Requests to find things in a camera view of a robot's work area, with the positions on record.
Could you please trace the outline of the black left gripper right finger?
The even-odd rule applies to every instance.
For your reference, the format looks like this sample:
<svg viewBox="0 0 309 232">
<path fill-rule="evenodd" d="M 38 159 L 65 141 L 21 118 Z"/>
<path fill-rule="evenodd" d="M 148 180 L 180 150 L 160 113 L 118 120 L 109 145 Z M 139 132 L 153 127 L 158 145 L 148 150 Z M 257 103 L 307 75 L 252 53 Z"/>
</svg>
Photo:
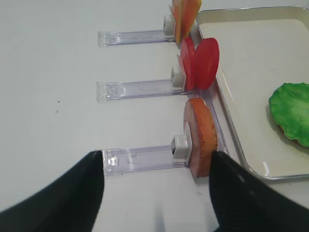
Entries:
<svg viewBox="0 0 309 232">
<path fill-rule="evenodd" d="M 251 175 L 225 152 L 211 158 L 210 198 L 218 232 L 307 232 L 309 210 Z"/>
</svg>

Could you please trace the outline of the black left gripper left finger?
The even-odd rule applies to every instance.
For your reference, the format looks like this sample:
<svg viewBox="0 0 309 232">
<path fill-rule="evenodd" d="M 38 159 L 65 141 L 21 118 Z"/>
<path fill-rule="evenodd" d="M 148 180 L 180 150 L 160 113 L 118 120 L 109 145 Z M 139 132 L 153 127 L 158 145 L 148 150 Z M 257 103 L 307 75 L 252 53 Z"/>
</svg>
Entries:
<svg viewBox="0 0 309 232">
<path fill-rule="evenodd" d="M 103 192 L 103 155 L 92 151 L 53 183 L 1 212 L 0 230 L 90 232 Z"/>
</svg>

